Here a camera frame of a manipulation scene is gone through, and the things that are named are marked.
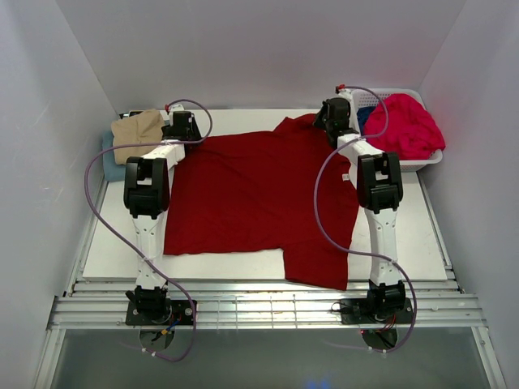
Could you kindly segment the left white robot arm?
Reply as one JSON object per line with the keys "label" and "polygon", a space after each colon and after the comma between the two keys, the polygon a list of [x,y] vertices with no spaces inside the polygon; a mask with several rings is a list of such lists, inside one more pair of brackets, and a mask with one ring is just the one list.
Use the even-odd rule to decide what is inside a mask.
{"label": "left white robot arm", "polygon": [[183,141],[202,139],[195,116],[182,105],[169,108],[169,123],[161,128],[163,141],[142,156],[131,156],[126,164],[123,202],[135,228],[139,249],[135,289],[127,292],[133,320],[167,323],[173,315],[167,297],[167,280],[150,264],[161,263],[165,216],[169,207],[170,180],[174,166],[186,156]]}

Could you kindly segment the dark red t shirt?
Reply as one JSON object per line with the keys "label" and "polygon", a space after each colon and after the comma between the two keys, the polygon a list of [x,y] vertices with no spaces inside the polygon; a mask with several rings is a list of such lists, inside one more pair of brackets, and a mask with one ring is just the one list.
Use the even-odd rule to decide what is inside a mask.
{"label": "dark red t shirt", "polygon": [[313,114],[274,130],[212,137],[174,170],[164,252],[279,249],[288,281],[343,290],[358,216],[349,161]]}

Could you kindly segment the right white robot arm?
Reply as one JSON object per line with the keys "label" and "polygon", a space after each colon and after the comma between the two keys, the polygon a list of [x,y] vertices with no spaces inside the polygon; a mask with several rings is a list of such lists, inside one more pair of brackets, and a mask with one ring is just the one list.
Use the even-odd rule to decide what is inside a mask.
{"label": "right white robot arm", "polygon": [[403,199],[400,161],[396,153],[372,146],[365,136],[350,127],[350,101],[343,96],[322,103],[314,126],[325,131],[333,155],[350,163],[358,203],[367,218],[371,240],[369,253],[335,247],[371,259],[367,296],[339,302],[343,323],[394,320],[409,301],[405,294],[407,275],[397,261],[397,210]]}

